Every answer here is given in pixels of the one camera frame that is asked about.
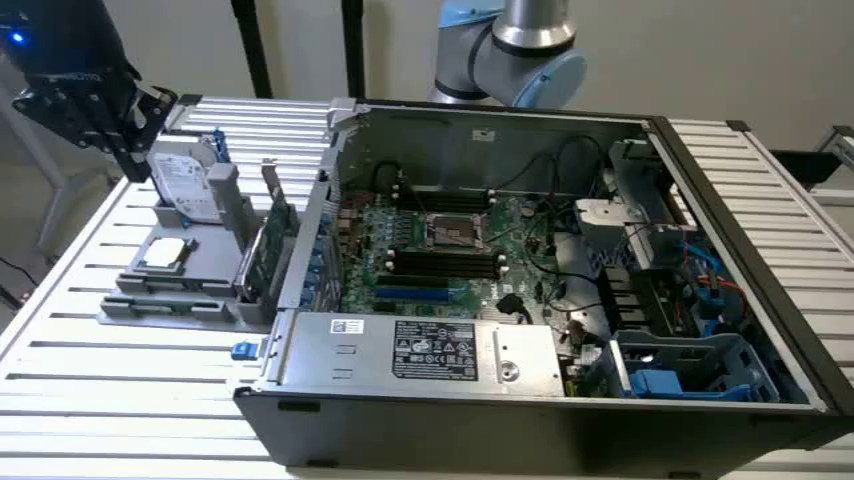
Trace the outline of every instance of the black cable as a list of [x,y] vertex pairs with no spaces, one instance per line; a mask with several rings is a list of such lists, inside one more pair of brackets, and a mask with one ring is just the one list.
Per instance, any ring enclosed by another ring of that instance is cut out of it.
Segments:
[[602,148],[602,144],[596,141],[595,138],[592,138],[590,135],[570,135],[567,138],[563,139],[563,142],[560,143],[560,146],[558,147],[558,153],[555,155],[555,172],[558,170],[558,164],[560,163],[560,157],[563,157],[563,152],[566,150],[566,148],[570,145],[574,145],[578,143],[579,140],[586,140],[587,142],[590,142],[590,144],[596,148],[596,152],[599,153],[599,159],[598,159],[598,169],[596,169],[596,174],[592,176],[592,184],[590,185],[590,191],[587,192],[587,196],[592,196],[592,192],[596,189],[596,180],[599,177],[599,172],[604,169],[604,160],[607,158],[607,154],[604,153],[604,148]]
[[614,252],[612,252],[611,256],[616,255],[619,253],[619,251],[623,248],[626,248],[626,245],[628,245],[628,241],[631,240],[631,237],[634,237],[643,230],[646,230],[647,228],[654,227],[654,226],[655,226],[654,223],[640,224],[640,227],[638,227],[634,232],[631,232],[628,235],[626,235],[626,237],[623,238],[623,241],[616,244],[616,248],[614,249]]
[[24,274],[24,276],[27,277],[27,279],[32,282],[33,286],[39,286],[39,282],[36,282],[36,279],[32,278],[32,275],[29,274],[29,272],[27,271],[25,268],[19,267],[17,265],[15,265],[12,262],[9,262],[5,258],[0,257],[0,263],[3,263],[7,267],[9,267],[12,270],[17,270],[19,272],[21,272]]
[[575,313],[575,312],[580,312],[582,310],[587,310],[588,308],[592,308],[592,307],[607,308],[606,305],[602,302],[595,302],[595,303],[591,303],[591,304],[584,305],[583,307],[578,307],[578,308],[555,307],[555,304],[551,302],[551,299],[552,299],[552,297],[555,295],[555,292],[558,291],[558,288],[559,288],[558,285],[555,285],[551,288],[551,290],[548,291],[548,295],[546,295],[546,300],[543,301],[543,303],[548,306],[548,308],[551,308],[555,312]]
[[592,308],[592,307],[604,307],[604,304],[602,302],[596,302],[578,308],[558,308],[554,306],[551,302],[548,302],[548,308],[551,308],[554,311],[560,313],[575,313],[575,312],[580,312],[582,310],[587,310],[588,308]]
[[687,277],[684,276],[684,273],[682,272],[682,270],[679,270],[678,268],[674,268],[672,273],[676,277],[679,277],[682,279],[682,281],[684,282],[684,284],[688,286],[688,288],[691,289],[691,292],[694,292],[694,284],[688,281]]
[[[534,317],[531,316],[531,312],[528,312],[528,309],[522,307],[519,309],[519,313],[524,317],[524,323],[527,323],[528,325],[534,325]],[[516,320],[516,324],[522,324],[522,319]]]
[[[560,215],[562,213],[567,212],[570,208],[564,208],[563,210],[559,210],[555,212],[555,216]],[[531,235],[534,233],[534,229],[536,228],[536,226],[539,225],[539,222],[542,221],[542,219],[544,218],[544,216],[540,216],[536,220],[534,220],[531,222],[531,226],[528,227],[528,231],[527,234],[524,236],[524,243],[523,245],[527,245],[528,240],[531,239]],[[575,277],[575,278],[582,278],[584,280],[587,280],[590,283],[592,283],[594,285],[599,285],[596,283],[596,280],[591,277],[588,277],[587,275],[583,275],[580,273],[572,273],[572,272],[560,272],[559,270],[552,270],[550,268],[543,267],[539,263],[536,263],[536,261],[534,260],[534,258],[531,257],[531,252],[528,251],[527,248],[523,248],[523,252],[524,252],[524,259],[526,261],[534,266],[534,268],[536,268],[540,272],[543,273],[548,273],[551,275],[558,275],[560,277]]]
[[381,160],[373,165],[373,170],[371,171],[371,183],[368,184],[368,190],[376,193],[376,176],[379,175],[379,171],[383,167],[393,166],[400,171],[400,163],[396,160]]
[[552,171],[551,191],[548,192],[548,198],[554,198],[555,197],[555,192],[560,188],[560,171],[559,171],[559,168],[558,168],[558,158],[556,157],[551,157],[551,171]]
[[512,182],[515,182],[516,180],[519,180],[519,178],[522,177],[522,175],[526,174],[526,172],[531,169],[531,167],[534,166],[534,164],[536,163],[536,160],[539,160],[540,158],[546,158],[550,162],[555,162],[552,163],[552,165],[555,165],[556,168],[556,161],[554,161],[552,156],[547,153],[538,153],[536,155],[534,155],[531,157],[531,160],[528,161],[528,163],[524,165],[524,167],[522,167],[522,170],[519,170],[519,173],[516,173],[512,178],[510,178],[510,180],[502,182],[498,184],[498,186],[495,187],[495,190],[502,190],[504,187],[507,187],[507,185],[510,185]]
[[495,240],[502,238],[508,233],[515,232],[516,230],[519,230],[519,228],[520,227],[518,225],[514,226],[514,227],[510,227],[507,230],[504,230],[500,233],[496,233],[495,235],[492,235],[487,240],[483,241],[483,243],[492,243]]

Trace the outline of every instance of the slotted table surface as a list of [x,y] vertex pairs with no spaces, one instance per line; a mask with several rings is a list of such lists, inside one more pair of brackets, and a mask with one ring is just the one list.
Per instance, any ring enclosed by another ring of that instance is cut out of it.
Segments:
[[[184,128],[225,131],[240,187],[260,210],[269,205],[264,157],[277,159],[288,199],[304,206],[325,145],[325,109],[205,98],[185,114]],[[484,478],[285,469],[268,459],[231,401],[231,389],[259,367],[235,366],[228,351],[259,336],[99,325],[101,297],[155,223],[155,200],[149,185],[120,182],[0,335],[0,477]],[[850,366],[850,339],[837,338]],[[774,452],[726,478],[849,480],[854,436],[812,452]]]

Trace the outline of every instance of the cable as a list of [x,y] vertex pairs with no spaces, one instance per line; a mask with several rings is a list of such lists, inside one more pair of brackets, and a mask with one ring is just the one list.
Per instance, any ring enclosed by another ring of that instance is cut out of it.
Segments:
[[595,303],[591,303],[588,305],[584,305],[583,307],[576,307],[576,308],[555,307],[554,303],[551,303],[551,297],[554,296],[555,291],[559,288],[558,285],[555,285],[551,288],[551,290],[548,291],[548,295],[546,295],[546,300],[543,301],[543,303],[548,306],[548,308],[551,308],[555,312],[575,313],[575,312],[580,312],[582,310],[587,310],[588,308],[592,308],[592,307],[603,307],[604,308],[604,304],[602,302],[595,302]]
[[584,305],[583,307],[567,309],[567,308],[558,308],[552,305],[551,302],[548,302],[548,307],[560,313],[575,313],[575,312],[580,312],[582,310],[587,310],[588,308],[592,308],[592,307],[604,307],[604,304],[602,302],[596,302],[596,303],[591,303],[590,305]]
[[498,240],[499,238],[502,238],[502,237],[503,237],[504,235],[507,235],[508,233],[515,232],[516,230],[519,230],[519,228],[522,228],[522,227],[519,227],[518,225],[516,225],[515,227],[510,227],[510,228],[508,228],[507,230],[504,230],[503,232],[496,233],[495,235],[492,235],[487,240],[484,240],[484,241],[483,241],[483,243],[491,243],[491,242],[494,242],[495,240]]
[[379,171],[383,167],[393,166],[397,169],[397,172],[401,170],[400,163],[396,160],[383,160],[373,165],[373,170],[371,171],[371,183],[368,184],[368,190],[376,193],[376,176],[379,175]]
[[560,188],[560,172],[558,169],[558,158],[556,157],[551,157],[551,171],[552,171],[552,176],[551,176],[551,191],[548,192],[548,198],[554,198],[555,197],[555,193],[558,191],[558,188]]
[[647,228],[654,227],[655,223],[652,223],[652,222],[643,223],[643,224],[640,224],[640,223],[630,223],[628,225],[640,225],[640,226],[638,228],[635,228],[635,231],[631,232],[628,235],[626,235],[624,238],[623,238],[623,241],[616,244],[616,247],[614,248],[614,251],[611,252],[611,258],[616,257],[616,255],[619,254],[620,250],[623,248],[626,248],[626,245],[628,245],[628,242],[631,241],[631,237],[638,235],[638,233],[640,233]]
[[9,267],[12,270],[17,270],[19,272],[21,272],[24,274],[24,276],[27,277],[27,279],[29,280],[29,282],[33,284],[33,286],[39,286],[39,282],[36,282],[36,279],[32,278],[32,275],[29,274],[29,272],[27,271],[25,268],[19,267],[17,265],[15,265],[12,262],[9,262],[5,258],[0,257],[0,263],[3,263],[7,267]]
[[604,153],[604,148],[602,148],[602,144],[596,141],[595,138],[592,138],[590,135],[570,135],[567,138],[563,139],[563,142],[560,143],[560,146],[558,147],[558,153],[555,155],[556,161],[555,161],[555,172],[558,171],[558,163],[560,162],[560,157],[563,157],[563,152],[566,150],[566,148],[570,145],[574,145],[578,143],[579,140],[586,140],[587,142],[590,142],[592,144],[592,146],[596,148],[596,152],[599,153],[599,159],[596,161],[598,163],[598,169],[596,169],[596,173],[592,176],[592,183],[590,185],[590,190],[587,192],[587,196],[591,197],[592,193],[596,190],[596,180],[599,177],[599,172],[604,169],[604,159],[607,157],[606,153]]
[[[691,282],[688,282],[688,279],[684,276],[684,273],[682,273],[682,270],[674,269],[672,273],[674,273],[674,275],[676,275],[682,279],[684,284],[691,289],[691,294],[695,295],[696,292],[694,290],[694,285],[691,284]],[[675,289],[674,289],[672,293],[674,293],[674,300],[672,300],[672,303],[674,303],[674,307],[672,307],[674,308],[674,315],[672,316],[674,316],[675,322],[679,323],[679,319],[682,317],[682,309],[679,308],[679,305],[680,305],[682,300],[684,300],[684,295],[683,295],[683,291],[675,291]]]
[[[555,212],[555,215],[560,215],[562,213],[564,213],[566,211],[568,211],[567,208],[564,208],[563,210],[559,210]],[[523,245],[527,245],[528,240],[531,239],[531,235],[534,233],[534,229],[536,228],[536,226],[539,225],[539,222],[542,222],[542,219],[544,218],[544,216],[540,216],[536,220],[534,220],[531,222],[531,226],[528,227],[528,231],[524,235],[524,243]],[[523,252],[524,252],[524,259],[527,260],[527,262],[534,266],[534,268],[536,268],[540,272],[543,273],[548,273],[551,275],[558,275],[562,277],[575,277],[575,278],[582,278],[584,280],[587,280],[590,283],[592,283],[594,285],[599,285],[596,283],[596,280],[591,277],[588,277],[587,275],[583,275],[580,273],[572,273],[572,272],[560,272],[558,270],[551,270],[550,268],[543,267],[539,263],[536,263],[536,261],[534,260],[534,258],[531,257],[531,252],[528,251],[527,248],[523,248]]]
[[[710,285],[711,281],[708,280],[708,275],[700,275],[699,277],[696,277],[696,283],[699,283],[700,285]],[[740,318],[744,319],[747,315],[747,296],[744,295],[744,290],[738,286],[738,284],[726,281],[723,277],[718,277],[718,285],[735,290],[735,292],[738,293],[738,296],[742,300]]]
[[534,164],[536,163],[536,160],[539,160],[540,158],[546,158],[550,162],[552,162],[552,165],[555,166],[556,169],[556,161],[554,160],[552,156],[547,153],[538,153],[536,155],[534,155],[531,157],[531,160],[528,161],[527,165],[524,167],[522,167],[522,170],[519,170],[519,173],[516,173],[510,180],[502,182],[498,184],[498,186],[495,187],[495,190],[502,190],[504,187],[507,187],[512,182],[515,182],[516,180],[519,180],[519,178],[522,177],[522,175],[526,174],[526,172],[531,169],[531,167],[534,166]]

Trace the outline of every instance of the warning label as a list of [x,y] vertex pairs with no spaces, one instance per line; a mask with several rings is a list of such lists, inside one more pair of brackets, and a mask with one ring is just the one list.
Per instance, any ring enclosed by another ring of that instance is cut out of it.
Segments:
[[475,326],[395,322],[391,373],[397,378],[476,381]]

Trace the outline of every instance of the blue drive bracket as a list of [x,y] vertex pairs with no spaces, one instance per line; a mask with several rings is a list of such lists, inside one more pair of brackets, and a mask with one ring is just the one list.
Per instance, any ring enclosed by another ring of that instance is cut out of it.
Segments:
[[628,382],[634,394],[640,398],[750,401],[750,385],[735,385],[723,392],[684,392],[672,370],[638,370],[628,375]]

